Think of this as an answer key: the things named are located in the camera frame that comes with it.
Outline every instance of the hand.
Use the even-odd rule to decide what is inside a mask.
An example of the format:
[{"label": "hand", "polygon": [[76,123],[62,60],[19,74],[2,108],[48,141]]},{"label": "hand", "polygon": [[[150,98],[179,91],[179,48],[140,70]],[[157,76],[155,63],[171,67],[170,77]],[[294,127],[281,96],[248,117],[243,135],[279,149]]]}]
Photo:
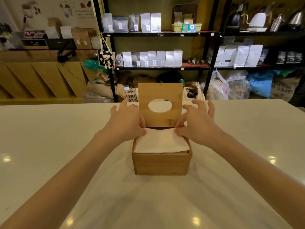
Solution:
[{"label": "hand", "polygon": [[225,132],[214,122],[215,107],[209,100],[209,111],[201,100],[192,100],[193,104],[197,104],[198,108],[192,105],[182,105],[187,112],[181,115],[175,125],[175,133],[185,136],[193,142],[205,145],[209,148],[219,143]]},{"label": "hand", "polygon": [[134,104],[127,106],[127,101],[128,99],[123,100],[118,110],[115,105],[110,109],[110,120],[101,130],[118,143],[146,134],[145,120],[140,114],[139,107]]}]

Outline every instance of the wall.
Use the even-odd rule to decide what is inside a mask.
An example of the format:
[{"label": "wall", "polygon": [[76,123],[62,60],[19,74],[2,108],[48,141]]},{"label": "wall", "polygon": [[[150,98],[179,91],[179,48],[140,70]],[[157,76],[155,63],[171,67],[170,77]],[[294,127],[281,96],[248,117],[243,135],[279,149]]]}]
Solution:
[{"label": "wall", "polygon": [[[58,17],[63,26],[96,28],[90,0],[3,1],[20,29],[23,27],[24,13],[29,16],[29,18],[27,18],[29,30],[44,30],[48,26],[48,17]],[[27,3],[29,3],[31,9],[23,10],[21,5]]]}]

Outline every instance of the wooden tissue box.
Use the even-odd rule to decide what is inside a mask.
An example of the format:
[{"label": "wooden tissue box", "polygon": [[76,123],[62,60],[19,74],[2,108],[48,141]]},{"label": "wooden tissue box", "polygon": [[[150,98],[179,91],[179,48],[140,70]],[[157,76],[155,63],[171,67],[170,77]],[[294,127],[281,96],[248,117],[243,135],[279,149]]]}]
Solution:
[{"label": "wooden tissue box", "polygon": [[[181,116],[182,83],[139,83],[139,110],[143,115],[147,128],[173,128]],[[153,112],[148,104],[155,99],[166,99],[172,103],[167,112]],[[132,161],[137,175],[186,175],[192,158],[189,139],[184,137],[189,145],[188,151],[176,153],[135,153],[137,138],[132,146]]]}]

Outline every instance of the white countertop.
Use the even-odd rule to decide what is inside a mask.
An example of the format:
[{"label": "white countertop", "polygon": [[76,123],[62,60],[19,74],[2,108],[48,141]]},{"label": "white countertop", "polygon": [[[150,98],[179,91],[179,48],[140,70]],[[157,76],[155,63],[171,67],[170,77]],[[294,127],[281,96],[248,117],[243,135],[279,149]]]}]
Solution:
[{"label": "white countertop", "polygon": [[[214,104],[223,130],[305,183],[302,111],[282,100]],[[90,141],[112,105],[0,106],[0,224]],[[163,177],[136,176],[132,141],[121,144],[62,228],[290,228],[225,160],[191,145],[187,176]]]}]

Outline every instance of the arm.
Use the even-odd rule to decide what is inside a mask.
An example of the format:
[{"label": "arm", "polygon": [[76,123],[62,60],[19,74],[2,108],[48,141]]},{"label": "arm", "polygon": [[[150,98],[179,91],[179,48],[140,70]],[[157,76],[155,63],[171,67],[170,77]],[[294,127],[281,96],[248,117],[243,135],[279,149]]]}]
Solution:
[{"label": "arm", "polygon": [[178,120],[175,132],[205,145],[223,157],[258,194],[294,229],[305,225],[305,187],[276,166],[258,156],[221,130],[214,122],[215,107],[193,100],[198,105],[183,105],[187,110]]},{"label": "arm", "polygon": [[25,202],[0,229],[59,228],[85,191],[101,163],[120,143],[146,133],[135,105],[124,100],[89,144]]}]

